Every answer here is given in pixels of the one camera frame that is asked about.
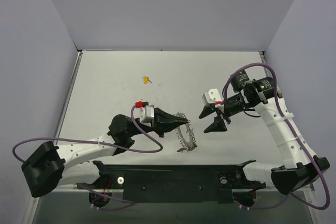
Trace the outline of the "metal disc keyring holder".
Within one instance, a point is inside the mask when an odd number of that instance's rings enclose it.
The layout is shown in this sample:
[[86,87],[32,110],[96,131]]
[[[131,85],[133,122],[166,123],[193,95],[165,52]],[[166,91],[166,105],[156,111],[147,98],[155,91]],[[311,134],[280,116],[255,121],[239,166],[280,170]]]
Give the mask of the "metal disc keyring holder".
[[177,138],[180,142],[181,148],[177,150],[178,153],[182,152],[190,152],[197,148],[196,139],[193,131],[192,124],[189,119],[187,119],[186,115],[182,112],[177,112],[176,116],[186,119],[187,123],[183,124],[185,130],[183,130],[180,126],[175,129]]

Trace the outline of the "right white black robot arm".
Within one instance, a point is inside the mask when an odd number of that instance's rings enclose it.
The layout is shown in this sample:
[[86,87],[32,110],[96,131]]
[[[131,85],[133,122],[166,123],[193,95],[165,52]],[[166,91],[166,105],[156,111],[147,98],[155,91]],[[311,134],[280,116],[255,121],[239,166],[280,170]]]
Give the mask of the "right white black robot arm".
[[230,83],[235,92],[232,97],[222,99],[217,89],[203,94],[204,107],[199,118],[216,113],[204,133],[226,132],[232,116],[253,109],[271,133],[283,161],[280,167],[256,161],[245,164],[234,175],[237,185],[271,183],[281,194],[288,195],[316,181],[320,173],[329,169],[327,158],[318,157],[300,134],[272,77],[251,80],[243,70]]

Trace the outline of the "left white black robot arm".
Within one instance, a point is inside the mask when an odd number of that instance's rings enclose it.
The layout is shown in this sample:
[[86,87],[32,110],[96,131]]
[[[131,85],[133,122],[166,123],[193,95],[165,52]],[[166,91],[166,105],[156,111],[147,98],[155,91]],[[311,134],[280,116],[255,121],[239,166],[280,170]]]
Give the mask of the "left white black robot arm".
[[183,117],[175,116],[159,108],[146,105],[139,118],[134,115],[116,115],[108,127],[108,132],[91,140],[71,140],[62,138],[62,145],[55,145],[56,138],[45,138],[43,143],[24,161],[21,169],[31,196],[38,198],[53,191],[57,186],[70,184],[65,172],[84,162],[105,156],[116,156],[126,151],[141,153],[133,149],[133,136],[148,136],[155,132],[159,137],[188,123]]

